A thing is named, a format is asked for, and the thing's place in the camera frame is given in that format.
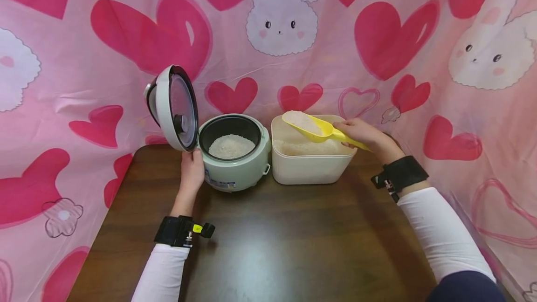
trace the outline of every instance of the brown table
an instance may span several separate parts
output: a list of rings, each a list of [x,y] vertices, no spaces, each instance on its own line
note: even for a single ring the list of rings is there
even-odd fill
[[[139,150],[68,301],[130,301],[169,213],[180,153]],[[216,231],[186,262],[180,301],[424,301],[434,278],[402,211],[369,178],[380,171],[359,151],[332,185],[201,189],[195,217]]]

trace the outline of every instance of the pink fabric curtain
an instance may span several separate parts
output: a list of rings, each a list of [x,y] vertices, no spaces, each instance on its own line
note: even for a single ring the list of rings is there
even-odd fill
[[[170,64],[202,121],[360,116],[537,301],[537,0],[0,0],[0,302],[63,301]]]

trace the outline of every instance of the person's left hand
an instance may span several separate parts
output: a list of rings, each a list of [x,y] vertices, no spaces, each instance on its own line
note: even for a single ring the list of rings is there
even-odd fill
[[[181,160],[181,184],[170,216],[191,216],[198,190],[205,179],[205,166],[199,149],[183,152]]]

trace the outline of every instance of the rice cooker label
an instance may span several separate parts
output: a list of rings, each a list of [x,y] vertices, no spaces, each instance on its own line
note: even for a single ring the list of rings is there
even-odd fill
[[[209,169],[207,168],[205,168],[205,182],[209,183],[210,185],[217,186],[218,188],[222,188],[222,189],[237,188],[235,185],[235,182],[220,182],[220,181],[216,181],[215,179],[212,179],[211,175],[209,175]]]

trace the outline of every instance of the wrist strap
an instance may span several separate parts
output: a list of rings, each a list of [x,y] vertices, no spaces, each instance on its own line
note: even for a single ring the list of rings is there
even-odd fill
[[[164,217],[154,241],[172,247],[191,248],[194,233],[198,233],[204,238],[211,238],[214,229],[214,225],[209,223],[205,223],[203,227],[195,224],[192,217]]]
[[[371,182],[377,189],[388,189],[395,202],[399,200],[397,194],[403,188],[425,181],[429,177],[425,169],[421,167],[413,156],[400,158],[391,164],[383,165],[382,168],[384,171],[373,176]]]

